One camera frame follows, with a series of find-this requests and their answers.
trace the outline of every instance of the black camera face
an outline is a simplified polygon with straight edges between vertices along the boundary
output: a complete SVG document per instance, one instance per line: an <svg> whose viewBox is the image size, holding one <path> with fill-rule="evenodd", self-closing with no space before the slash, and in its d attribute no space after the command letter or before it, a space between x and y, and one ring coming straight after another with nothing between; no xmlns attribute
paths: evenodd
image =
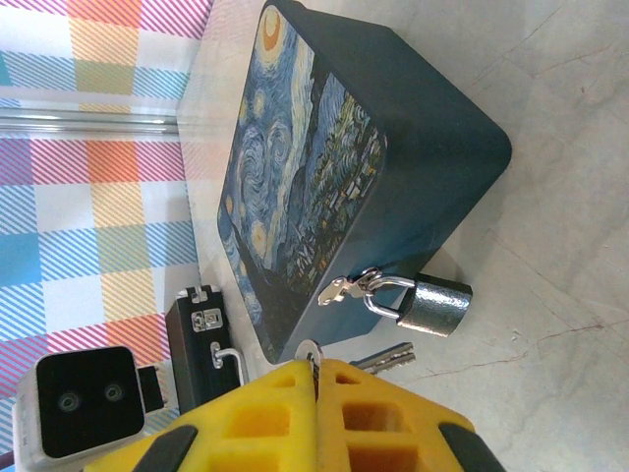
<svg viewBox="0 0 629 472"><path fill-rule="evenodd" d="M142 394L133 356L109 347L49 356L37 364L41 443L61 458L138 433Z"/></svg>

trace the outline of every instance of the padlock shackle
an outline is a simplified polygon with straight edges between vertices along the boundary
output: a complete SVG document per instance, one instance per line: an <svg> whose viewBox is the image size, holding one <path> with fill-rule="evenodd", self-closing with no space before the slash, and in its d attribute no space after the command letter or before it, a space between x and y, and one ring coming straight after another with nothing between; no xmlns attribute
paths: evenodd
<svg viewBox="0 0 629 472"><path fill-rule="evenodd" d="M375 290L383 287L384 285L395 285L398 287L404 288L415 288L415 280L411 280L404 277L398 277L396 275L385 276L381 278L376 278L372 280L367 286L367 290L365 291L365 295L363 296L363 301L365 302L365 306L367 308L378 314L382 317L391 318L392 320L399 320L400 313L396 312L393 309L383 307L378 305L373 300L373 295L375 295Z"/></svg>

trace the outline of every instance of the yellow 3d printed part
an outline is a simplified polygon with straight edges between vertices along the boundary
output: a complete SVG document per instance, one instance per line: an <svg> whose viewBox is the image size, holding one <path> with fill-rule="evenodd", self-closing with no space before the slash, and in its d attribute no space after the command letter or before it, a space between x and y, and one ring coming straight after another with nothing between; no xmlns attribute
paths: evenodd
<svg viewBox="0 0 629 472"><path fill-rule="evenodd" d="M166 447L169 443L185 447L173 453ZM173 456L179 457L176 464L166 467ZM349 364L323 360L318 382L308 361L290 362L186 413L164 432L93 462L85 471L504 469L463 416Z"/></svg>

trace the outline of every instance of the camera lens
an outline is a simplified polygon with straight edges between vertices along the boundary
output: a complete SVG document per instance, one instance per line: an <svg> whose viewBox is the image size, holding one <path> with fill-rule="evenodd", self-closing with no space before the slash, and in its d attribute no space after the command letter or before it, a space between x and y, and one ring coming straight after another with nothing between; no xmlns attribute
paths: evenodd
<svg viewBox="0 0 629 472"><path fill-rule="evenodd" d="M105 388L105 398L109 401L119 401L125 396L125 391L117 383L110 383Z"/></svg>
<svg viewBox="0 0 629 472"><path fill-rule="evenodd" d="M81 399L73 391L66 391L59 397L57 406L64 413L72 413L81 405Z"/></svg>

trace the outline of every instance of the starry night painting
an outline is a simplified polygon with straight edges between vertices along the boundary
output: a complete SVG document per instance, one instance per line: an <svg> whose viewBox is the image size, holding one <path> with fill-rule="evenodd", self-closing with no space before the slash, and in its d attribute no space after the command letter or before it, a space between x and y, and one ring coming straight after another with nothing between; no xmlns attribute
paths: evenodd
<svg viewBox="0 0 629 472"><path fill-rule="evenodd" d="M382 135L323 62L275 7L264 10L218 229L270 359L316 295L384 155Z"/></svg>

